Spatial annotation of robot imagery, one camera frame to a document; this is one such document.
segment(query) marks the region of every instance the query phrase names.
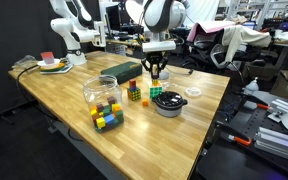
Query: clear plastic jar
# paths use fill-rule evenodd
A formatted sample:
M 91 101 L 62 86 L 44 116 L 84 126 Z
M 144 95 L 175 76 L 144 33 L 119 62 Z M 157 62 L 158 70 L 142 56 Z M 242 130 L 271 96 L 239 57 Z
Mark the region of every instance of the clear plastic jar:
M 117 79 L 100 75 L 83 83 L 83 94 L 97 132 L 105 132 L 124 122 L 122 92 Z

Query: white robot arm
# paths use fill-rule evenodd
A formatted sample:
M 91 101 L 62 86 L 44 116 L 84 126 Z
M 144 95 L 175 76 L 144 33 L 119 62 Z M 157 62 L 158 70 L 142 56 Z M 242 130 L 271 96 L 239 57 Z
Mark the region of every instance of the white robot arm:
M 76 8 L 77 15 L 67 6 L 72 2 Z M 67 58 L 74 65 L 86 62 L 84 53 L 81 52 L 80 43 L 92 42 L 94 46 L 105 47 L 105 30 L 103 22 L 94 22 L 94 30 L 89 29 L 93 24 L 92 17 L 86 11 L 81 0 L 50 0 L 53 10 L 63 18 L 51 21 L 52 29 L 61 35 L 67 46 Z
M 144 3 L 144 22 L 152 32 L 149 43 L 143 43 L 146 58 L 142 60 L 144 68 L 151 72 L 152 79 L 158 79 L 159 73 L 167 64 L 162 51 L 176 48 L 174 41 L 160 41 L 163 31 L 180 26 L 186 17 L 185 7 L 175 0 L 147 0 Z

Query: computer monitor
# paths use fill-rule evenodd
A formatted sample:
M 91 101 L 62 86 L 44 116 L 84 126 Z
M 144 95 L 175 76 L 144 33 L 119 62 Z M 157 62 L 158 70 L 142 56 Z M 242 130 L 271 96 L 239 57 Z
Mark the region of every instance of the computer monitor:
M 111 30 L 121 30 L 121 18 L 118 5 L 106 7 L 106 23 Z

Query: black lid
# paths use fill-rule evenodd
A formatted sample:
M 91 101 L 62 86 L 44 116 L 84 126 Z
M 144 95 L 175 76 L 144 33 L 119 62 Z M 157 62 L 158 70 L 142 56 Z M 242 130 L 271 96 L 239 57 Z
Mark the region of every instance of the black lid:
M 152 99 L 158 107 L 164 110 L 177 110 L 186 105 L 187 101 L 176 92 L 165 91 Z

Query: black wall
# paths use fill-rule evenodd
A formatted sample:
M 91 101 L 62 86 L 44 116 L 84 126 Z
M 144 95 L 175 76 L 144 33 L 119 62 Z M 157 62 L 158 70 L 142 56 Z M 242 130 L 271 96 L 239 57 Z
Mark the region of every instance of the black wall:
M 93 19 L 99 20 L 98 1 L 83 2 Z M 55 57 L 66 55 L 63 39 L 50 27 L 56 17 L 48 0 L 0 0 L 0 113 L 25 102 L 7 73 L 16 61 L 25 55 L 41 59 L 43 51 L 52 51 Z M 83 51 L 93 49 L 83 45 Z

